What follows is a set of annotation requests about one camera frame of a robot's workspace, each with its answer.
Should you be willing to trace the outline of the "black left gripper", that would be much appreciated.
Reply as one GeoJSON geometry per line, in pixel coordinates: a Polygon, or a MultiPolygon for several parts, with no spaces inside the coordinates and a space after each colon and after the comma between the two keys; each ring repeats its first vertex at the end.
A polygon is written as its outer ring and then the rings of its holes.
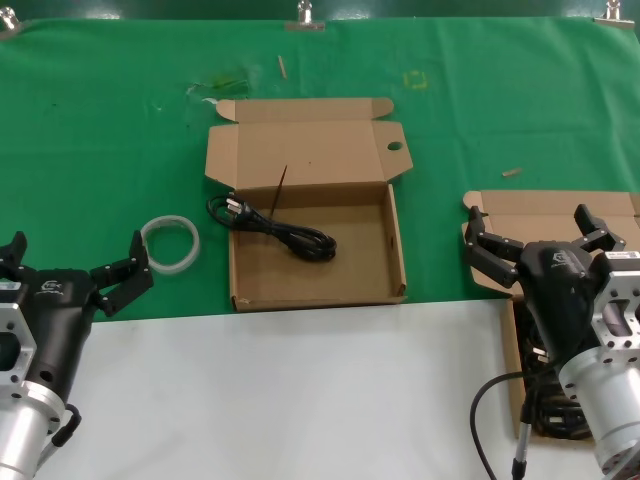
{"type": "Polygon", "coordinates": [[[127,258],[88,273],[31,269],[22,263],[26,249],[22,231],[1,247],[1,278],[20,284],[15,292],[3,291],[1,301],[19,305],[36,343],[25,379],[66,400],[97,308],[113,317],[153,287],[148,252],[136,230],[127,258]]]}

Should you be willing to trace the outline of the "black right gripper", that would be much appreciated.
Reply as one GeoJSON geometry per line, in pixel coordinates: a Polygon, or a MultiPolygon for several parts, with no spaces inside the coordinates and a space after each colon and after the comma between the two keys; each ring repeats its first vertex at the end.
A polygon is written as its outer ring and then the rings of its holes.
{"type": "Polygon", "coordinates": [[[478,206],[469,210],[465,259],[502,287],[511,288],[519,279],[525,305],[552,364],[563,366],[596,345],[591,326],[597,293],[589,273],[592,253],[622,251],[626,241],[586,204],[579,204],[574,213],[581,232],[578,239],[530,242],[524,249],[520,241],[488,232],[484,216],[478,206]]]}

